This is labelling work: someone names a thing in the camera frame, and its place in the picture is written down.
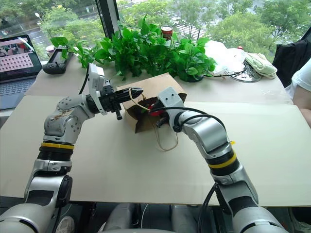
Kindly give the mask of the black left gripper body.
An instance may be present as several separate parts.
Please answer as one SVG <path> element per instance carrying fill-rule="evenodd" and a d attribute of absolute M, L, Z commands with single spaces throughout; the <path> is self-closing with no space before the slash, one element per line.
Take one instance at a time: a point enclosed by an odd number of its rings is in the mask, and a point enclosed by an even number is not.
<path fill-rule="evenodd" d="M 114 91 L 113 86 L 110 84 L 110 80 L 105 79 L 102 91 L 99 97 L 100 103 L 105 111 L 116 113 L 117 120 L 122 120 L 120 114 L 121 105 L 121 91 Z"/>

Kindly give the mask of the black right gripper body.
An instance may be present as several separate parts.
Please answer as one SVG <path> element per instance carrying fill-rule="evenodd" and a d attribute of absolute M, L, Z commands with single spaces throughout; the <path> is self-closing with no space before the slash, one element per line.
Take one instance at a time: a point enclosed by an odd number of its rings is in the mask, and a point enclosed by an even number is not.
<path fill-rule="evenodd" d="M 152 116 L 159 117 L 159 120 L 155 124 L 158 128 L 161 128 L 164 124 L 169 124 L 170 120 L 166 110 L 158 110 L 163 107 L 164 105 L 159 100 L 156 100 L 155 103 L 152 104 Z"/>

